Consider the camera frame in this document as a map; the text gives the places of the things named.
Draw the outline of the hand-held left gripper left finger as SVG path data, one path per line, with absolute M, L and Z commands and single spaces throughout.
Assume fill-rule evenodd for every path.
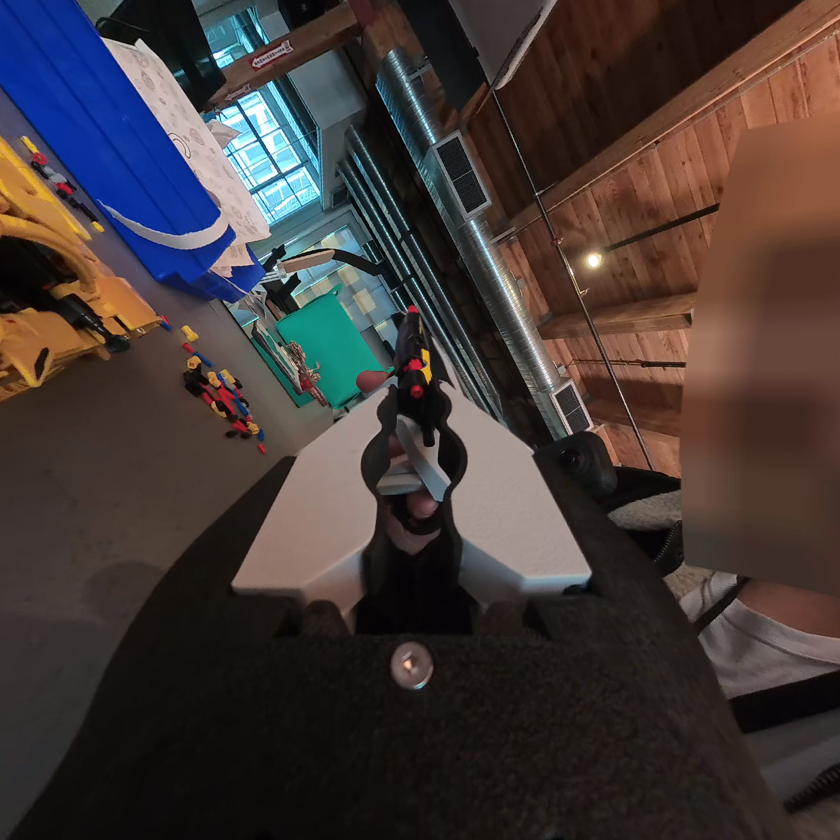
M 342 618 L 364 595 L 362 553 L 375 533 L 377 500 L 362 456 L 382 431 L 386 384 L 301 450 L 232 581 L 237 595 L 335 604 Z

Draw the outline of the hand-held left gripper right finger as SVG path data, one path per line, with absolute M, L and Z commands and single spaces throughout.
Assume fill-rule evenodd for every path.
M 429 490 L 450 491 L 463 549 L 460 585 L 481 605 L 557 595 L 585 585 L 592 570 L 532 456 L 532 450 L 449 384 L 448 430 L 462 444 L 459 480 L 443 468 L 444 436 L 429 456 Z

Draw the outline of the small black yellow brick assembly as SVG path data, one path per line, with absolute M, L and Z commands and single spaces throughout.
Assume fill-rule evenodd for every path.
M 404 311 L 397 327 L 394 373 L 398 412 L 419 426 L 423 445 L 431 448 L 445 419 L 445 394 L 434 374 L 421 313 L 414 305 Z

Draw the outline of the large pile of toy bricks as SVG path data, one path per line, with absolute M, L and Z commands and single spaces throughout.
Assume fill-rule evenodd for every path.
M 226 440 L 250 442 L 259 454 L 267 455 L 265 432 L 253 417 L 241 381 L 227 369 L 218 369 L 197 349 L 199 336 L 195 330 L 184 325 L 179 332 L 186 355 L 182 372 L 185 390 L 224 422 Z

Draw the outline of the yellow toy brick car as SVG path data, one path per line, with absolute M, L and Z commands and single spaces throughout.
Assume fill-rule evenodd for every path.
M 89 248 L 88 220 L 28 163 L 1 139 L 2 402 L 83 356 L 130 350 L 163 323 Z

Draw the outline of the grey desk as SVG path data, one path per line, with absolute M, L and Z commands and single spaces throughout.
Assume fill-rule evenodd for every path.
M 174 330 L 110 360 L 76 360 L 2 404 L 2 838 L 56 771 L 154 585 L 333 420 L 291 400 L 224 304 L 158 283 L 111 226 L 91 248 Z M 265 455 L 226 438 L 184 388 L 184 325 L 244 383 Z

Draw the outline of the person's right hand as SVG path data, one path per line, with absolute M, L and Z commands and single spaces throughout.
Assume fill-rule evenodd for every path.
M 363 394 L 368 395 L 378 390 L 388 379 L 386 371 L 363 371 L 358 374 L 356 384 Z M 415 491 L 402 499 L 405 501 L 409 527 L 394 515 L 392 506 L 387 505 L 383 514 L 385 532 L 398 550 L 414 556 L 423 552 L 440 535 L 440 529 L 423 534 L 417 532 L 424 522 L 434 517 L 438 503 L 427 489 Z

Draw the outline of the black fleece-lined jacket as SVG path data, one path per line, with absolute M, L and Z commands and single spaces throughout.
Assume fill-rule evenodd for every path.
M 605 513 L 663 577 L 675 576 L 672 592 L 699 637 L 749 580 L 686 566 L 678 478 L 629 467 L 617 467 L 617 474 L 618 489 Z M 838 838 L 838 679 L 839 668 L 745 696 L 725 697 L 798 838 Z

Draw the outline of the row of ceiling conduit pipes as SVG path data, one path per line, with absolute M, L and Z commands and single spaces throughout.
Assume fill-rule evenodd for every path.
M 408 286 L 441 351 L 474 402 L 512 431 L 513 422 L 497 377 L 448 294 L 434 258 L 396 194 L 392 178 L 375 159 L 359 128 L 352 125 L 346 129 L 344 146 L 346 155 L 338 169 L 345 185 Z

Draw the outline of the white shirt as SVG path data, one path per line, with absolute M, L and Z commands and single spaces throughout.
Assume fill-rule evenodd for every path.
M 699 634 L 726 698 L 839 668 L 839 599 L 749 580 Z

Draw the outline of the small cluster of toy bricks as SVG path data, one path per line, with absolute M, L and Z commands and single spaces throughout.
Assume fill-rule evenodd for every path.
M 29 154 L 28 164 L 30 168 L 32 168 L 40 178 L 50 184 L 52 191 L 63 203 L 81 213 L 87 219 L 93 230 L 103 234 L 104 227 L 102 223 L 89 205 L 81 201 L 81 199 L 77 196 L 77 187 L 49 164 L 47 157 L 40 152 L 39 148 L 35 146 L 34 142 L 27 136 L 22 135 L 20 137 L 20 142 Z

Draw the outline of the white printed paper bag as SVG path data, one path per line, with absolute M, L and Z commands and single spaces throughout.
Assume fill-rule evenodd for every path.
M 233 243 L 211 271 L 231 280 L 235 269 L 256 266 L 248 246 L 267 238 L 269 227 L 212 126 L 204 122 L 163 60 L 142 40 L 125 45 L 104 38 L 103 43 L 235 233 Z

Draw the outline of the blue plastic bin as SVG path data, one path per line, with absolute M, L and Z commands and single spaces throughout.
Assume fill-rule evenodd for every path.
M 254 243 L 254 267 L 231 280 L 211 271 L 234 231 L 76 2 L 2 2 L 1 78 L 93 212 L 155 280 L 231 303 L 261 282 Z

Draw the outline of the black monitor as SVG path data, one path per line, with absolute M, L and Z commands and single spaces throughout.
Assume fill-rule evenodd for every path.
M 131 29 L 178 81 L 199 112 L 226 82 L 191 1 L 124 1 L 111 19 Z

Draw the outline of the silver ventilation duct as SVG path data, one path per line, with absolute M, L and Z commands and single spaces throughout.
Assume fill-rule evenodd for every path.
M 543 421 L 553 438 L 565 437 L 568 431 L 553 398 L 562 385 L 560 374 L 511 270 L 491 240 L 487 217 L 478 213 L 467 219 L 456 207 L 455 194 L 433 153 L 445 137 L 442 123 L 413 73 L 406 50 L 395 47 L 381 60 L 376 88 Z

